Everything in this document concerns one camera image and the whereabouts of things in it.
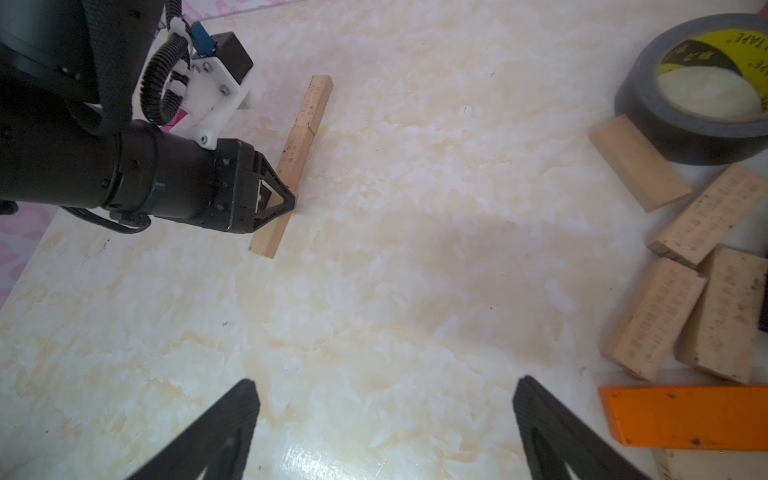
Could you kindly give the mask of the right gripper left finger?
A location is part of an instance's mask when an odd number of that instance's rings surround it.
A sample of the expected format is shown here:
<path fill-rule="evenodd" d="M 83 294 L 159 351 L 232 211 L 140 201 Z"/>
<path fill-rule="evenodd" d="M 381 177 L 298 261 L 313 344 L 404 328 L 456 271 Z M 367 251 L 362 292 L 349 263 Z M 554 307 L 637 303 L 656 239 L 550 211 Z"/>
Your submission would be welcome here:
<path fill-rule="evenodd" d="M 243 379 L 132 479 L 241 479 L 260 410 L 256 383 Z"/>

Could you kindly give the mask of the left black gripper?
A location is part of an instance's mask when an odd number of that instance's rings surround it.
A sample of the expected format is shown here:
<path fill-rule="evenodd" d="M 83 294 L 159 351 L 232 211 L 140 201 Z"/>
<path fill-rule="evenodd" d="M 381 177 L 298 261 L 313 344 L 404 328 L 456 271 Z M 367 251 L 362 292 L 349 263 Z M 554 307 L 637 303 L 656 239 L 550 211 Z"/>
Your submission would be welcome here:
<path fill-rule="evenodd" d="M 295 208 L 296 196 L 266 157 L 240 140 L 218 142 L 213 187 L 206 208 L 208 229 L 253 233 Z"/>

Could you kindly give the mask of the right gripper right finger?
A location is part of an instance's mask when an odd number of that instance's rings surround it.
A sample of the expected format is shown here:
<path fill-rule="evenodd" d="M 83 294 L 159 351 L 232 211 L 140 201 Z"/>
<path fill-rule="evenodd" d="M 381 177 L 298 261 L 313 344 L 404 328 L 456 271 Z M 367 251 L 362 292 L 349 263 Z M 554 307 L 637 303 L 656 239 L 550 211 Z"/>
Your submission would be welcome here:
<path fill-rule="evenodd" d="M 512 405 L 532 478 L 646 477 L 533 377 L 519 379 Z"/>

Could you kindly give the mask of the long natural wood block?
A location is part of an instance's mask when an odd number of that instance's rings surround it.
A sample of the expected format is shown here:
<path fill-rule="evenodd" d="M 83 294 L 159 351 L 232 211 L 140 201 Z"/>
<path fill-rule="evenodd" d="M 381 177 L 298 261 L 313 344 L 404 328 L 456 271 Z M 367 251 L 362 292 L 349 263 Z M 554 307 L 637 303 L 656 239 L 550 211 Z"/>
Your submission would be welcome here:
<path fill-rule="evenodd" d="M 250 253 L 273 259 L 278 250 L 291 214 L 287 213 L 256 231 L 248 246 Z"/>

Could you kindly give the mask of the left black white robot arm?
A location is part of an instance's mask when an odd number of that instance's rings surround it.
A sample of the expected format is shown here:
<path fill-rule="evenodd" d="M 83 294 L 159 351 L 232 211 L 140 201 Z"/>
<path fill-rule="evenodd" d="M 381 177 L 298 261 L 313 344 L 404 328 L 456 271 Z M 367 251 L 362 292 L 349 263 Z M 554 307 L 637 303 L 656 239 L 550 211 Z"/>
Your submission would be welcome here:
<path fill-rule="evenodd" d="M 262 90 L 237 36 L 178 1 L 5 1 L 1 211 L 55 205 L 123 234 L 156 218 L 255 232 L 294 194 L 221 132 Z"/>

